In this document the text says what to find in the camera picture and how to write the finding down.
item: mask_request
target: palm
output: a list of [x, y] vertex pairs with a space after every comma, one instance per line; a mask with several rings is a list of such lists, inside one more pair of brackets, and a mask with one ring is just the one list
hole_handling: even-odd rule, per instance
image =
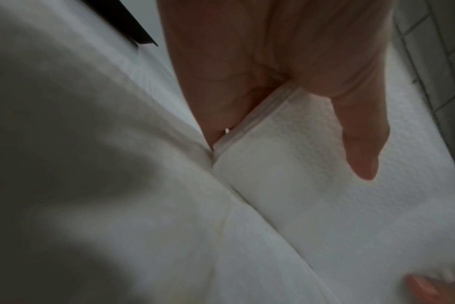
[[[373, 99], [384, 95], [390, 0], [159, 0], [158, 4], [176, 75], [208, 143], [213, 144], [225, 128], [239, 123], [288, 79], [332, 98], [347, 135], [370, 136], [369, 132], [389, 129], [382, 103], [366, 106], [354, 99], [358, 93]], [[365, 113], [356, 115], [374, 111], [383, 117], [366, 129], [343, 110], [358, 105]], [[386, 139], [381, 141], [364, 149], [379, 153]]]

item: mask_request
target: tiled wall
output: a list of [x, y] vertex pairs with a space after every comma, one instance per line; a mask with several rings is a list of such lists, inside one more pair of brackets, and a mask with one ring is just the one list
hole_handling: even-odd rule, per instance
[[393, 43], [455, 160], [455, 0], [398, 0]]

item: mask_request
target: white fabric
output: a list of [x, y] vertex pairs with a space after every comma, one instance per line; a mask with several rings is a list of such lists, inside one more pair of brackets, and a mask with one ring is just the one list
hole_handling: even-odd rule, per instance
[[328, 100], [274, 92], [215, 149], [214, 169], [344, 304], [406, 303], [407, 273], [455, 265], [455, 164], [393, 49], [391, 137], [375, 181], [349, 169]]

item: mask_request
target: hand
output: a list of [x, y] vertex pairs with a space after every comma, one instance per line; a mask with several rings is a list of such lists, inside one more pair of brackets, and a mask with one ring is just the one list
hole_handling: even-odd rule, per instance
[[455, 304], [455, 283], [414, 275], [406, 277], [406, 282], [410, 292], [422, 304]]
[[393, 0], [158, 0], [183, 94], [207, 142], [294, 80], [331, 98], [347, 162], [378, 171]]

